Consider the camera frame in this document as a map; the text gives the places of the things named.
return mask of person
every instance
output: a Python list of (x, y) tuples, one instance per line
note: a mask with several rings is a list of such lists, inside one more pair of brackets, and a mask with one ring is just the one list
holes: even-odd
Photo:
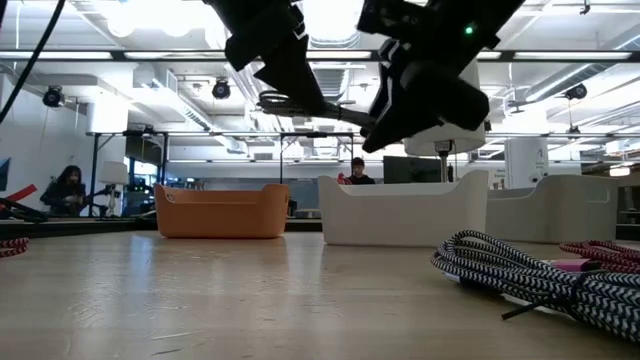
[(354, 158), (351, 160), (351, 171), (353, 175), (349, 177), (352, 185), (374, 185), (376, 182), (372, 178), (364, 174), (364, 160), (362, 158)]
[(40, 197), (51, 207), (51, 214), (79, 216), (86, 200), (82, 171), (74, 165), (67, 166)]

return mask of security camera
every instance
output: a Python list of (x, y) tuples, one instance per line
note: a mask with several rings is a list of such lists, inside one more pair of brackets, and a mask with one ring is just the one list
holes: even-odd
[(584, 86), (584, 84), (574, 86), (564, 93), (564, 97), (566, 97), (569, 100), (573, 100), (573, 99), (581, 100), (581, 99), (584, 99), (586, 96), (587, 96), (587, 87)]
[(229, 80), (227, 78), (217, 78), (216, 84), (211, 92), (216, 99), (227, 99), (231, 96), (231, 88), (229, 88)]
[(62, 86), (49, 86), (47, 92), (42, 96), (42, 103), (45, 106), (54, 109), (64, 106), (65, 101), (65, 96), (62, 94)]

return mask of braided cable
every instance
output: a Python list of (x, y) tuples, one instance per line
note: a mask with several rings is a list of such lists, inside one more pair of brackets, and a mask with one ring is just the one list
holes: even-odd
[(562, 244), (560, 250), (602, 263), (602, 268), (620, 273), (640, 274), (640, 251), (607, 241)]
[(358, 126), (371, 126), (375, 119), (367, 113), (345, 109), (340, 105), (325, 102), (325, 108), (321, 113), (311, 113), (302, 106), (289, 99), (286, 95), (277, 91), (267, 90), (260, 93), (259, 107), (265, 114), (285, 117), (315, 116), (327, 119), (346, 121)]
[(0, 240), (0, 259), (20, 255), (27, 251), (29, 239)]
[(455, 234), (438, 247), (431, 263), (445, 273), (525, 300), (532, 304), (527, 310), (545, 306), (640, 343), (638, 275), (566, 272), (477, 231)]

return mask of red braided cable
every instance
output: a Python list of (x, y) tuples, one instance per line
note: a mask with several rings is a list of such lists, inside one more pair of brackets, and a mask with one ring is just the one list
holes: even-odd
[(602, 268), (620, 273), (640, 274), (640, 251), (607, 241), (562, 244), (560, 250), (602, 263)]
[(29, 239), (0, 240), (0, 259), (20, 255), (27, 251)]

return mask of table surface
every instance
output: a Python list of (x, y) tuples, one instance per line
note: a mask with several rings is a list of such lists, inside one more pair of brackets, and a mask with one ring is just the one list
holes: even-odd
[(562, 316), (502, 321), (514, 305), (446, 280), (432, 251), (325, 246), (318, 233), (35, 239), (0, 259), (0, 358), (638, 359)]

